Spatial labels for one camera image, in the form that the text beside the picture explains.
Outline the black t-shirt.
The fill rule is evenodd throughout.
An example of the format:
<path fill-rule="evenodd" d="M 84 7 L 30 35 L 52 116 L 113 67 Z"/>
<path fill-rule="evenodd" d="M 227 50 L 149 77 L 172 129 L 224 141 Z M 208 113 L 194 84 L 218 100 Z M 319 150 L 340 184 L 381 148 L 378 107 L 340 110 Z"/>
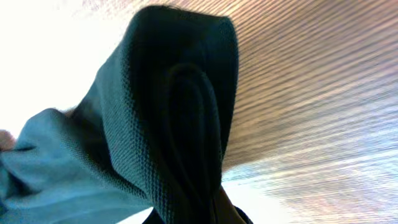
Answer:
<path fill-rule="evenodd" d="M 80 104 L 1 153 L 1 222 L 249 223 L 221 186 L 238 65 L 228 17 L 141 9 Z"/>

